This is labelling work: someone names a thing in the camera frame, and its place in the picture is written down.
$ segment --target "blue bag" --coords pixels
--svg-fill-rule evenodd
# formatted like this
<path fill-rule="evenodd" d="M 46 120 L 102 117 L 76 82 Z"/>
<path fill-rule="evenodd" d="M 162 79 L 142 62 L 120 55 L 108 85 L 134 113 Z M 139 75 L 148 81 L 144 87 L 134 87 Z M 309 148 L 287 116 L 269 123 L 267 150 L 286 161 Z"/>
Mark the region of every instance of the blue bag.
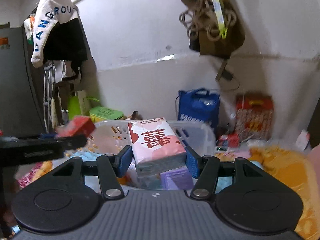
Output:
<path fill-rule="evenodd" d="M 220 95 L 210 93 L 205 88 L 179 91 L 178 120 L 205 122 L 214 131 L 218 126 Z"/>

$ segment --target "gray refrigerator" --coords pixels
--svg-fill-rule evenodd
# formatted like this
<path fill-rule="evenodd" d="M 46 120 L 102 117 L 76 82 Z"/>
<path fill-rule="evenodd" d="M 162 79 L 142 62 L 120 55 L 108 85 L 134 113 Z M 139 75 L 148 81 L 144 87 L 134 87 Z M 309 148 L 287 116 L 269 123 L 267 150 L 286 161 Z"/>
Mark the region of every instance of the gray refrigerator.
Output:
<path fill-rule="evenodd" d="M 35 69 L 23 28 L 0 29 L 9 49 L 0 47 L 0 129 L 5 136 L 25 137 L 44 132 L 43 69 Z"/>

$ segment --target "orange fabric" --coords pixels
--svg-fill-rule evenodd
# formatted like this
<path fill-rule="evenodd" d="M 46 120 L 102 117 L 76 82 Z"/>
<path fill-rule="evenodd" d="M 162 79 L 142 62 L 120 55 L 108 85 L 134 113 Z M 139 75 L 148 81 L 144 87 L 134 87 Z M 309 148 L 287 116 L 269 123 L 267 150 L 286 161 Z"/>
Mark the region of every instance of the orange fabric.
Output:
<path fill-rule="evenodd" d="M 320 237 L 320 198 L 316 174 L 310 161 L 301 153 L 278 147 L 250 149 L 251 161 L 260 162 L 264 170 L 299 194 L 303 213 L 295 229 L 307 240 Z"/>

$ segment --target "pink tissue package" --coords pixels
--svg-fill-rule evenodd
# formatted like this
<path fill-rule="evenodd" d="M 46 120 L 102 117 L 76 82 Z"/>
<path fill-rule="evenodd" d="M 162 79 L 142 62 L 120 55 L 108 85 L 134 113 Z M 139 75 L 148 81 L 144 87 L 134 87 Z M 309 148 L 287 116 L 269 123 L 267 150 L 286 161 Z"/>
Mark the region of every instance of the pink tissue package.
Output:
<path fill-rule="evenodd" d="M 128 124 L 138 176 L 181 167 L 186 151 L 164 118 Z"/>

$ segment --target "brown bag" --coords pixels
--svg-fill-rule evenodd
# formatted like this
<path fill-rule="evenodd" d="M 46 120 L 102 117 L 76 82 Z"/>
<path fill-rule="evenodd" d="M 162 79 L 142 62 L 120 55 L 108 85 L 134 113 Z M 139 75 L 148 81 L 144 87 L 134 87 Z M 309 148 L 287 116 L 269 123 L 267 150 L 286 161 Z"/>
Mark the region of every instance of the brown bag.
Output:
<path fill-rule="evenodd" d="M 199 0 L 182 0 L 182 2 L 186 6 L 188 6 L 189 10 L 180 15 L 180 21 L 182 19 L 181 16 L 183 16 L 183 14 L 190 15 L 192 11 L 195 15 L 195 9 L 199 10 L 199 6 L 205 7 L 205 1 L 202 4 L 199 4 Z M 212 11 L 214 13 L 211 0 L 209 1 L 209 4 L 211 4 L 210 8 L 212 8 Z M 207 30 L 208 28 L 205 26 L 208 25 L 208 20 L 210 20 L 210 17 L 208 17 L 208 15 L 205 13 L 200 13 L 201 16 L 198 19 L 196 19 L 197 23 L 195 23 L 195 25 L 197 26 L 189 25 L 190 49 L 200 52 L 201 55 L 212 55 L 223 59 L 229 59 L 231 53 L 242 46 L 245 38 L 245 32 L 230 1 L 220 0 L 220 4 L 222 7 L 224 21 L 232 21 L 228 19 L 228 17 L 230 16 L 227 16 L 225 12 L 230 12 L 235 19 L 235 23 L 233 23 L 233 25 L 230 24 L 229 26 L 227 26 L 228 31 L 226 38 L 219 38 L 217 30 L 214 30 L 214 32 L 217 34 L 217 38 L 215 40 L 209 39 Z"/>

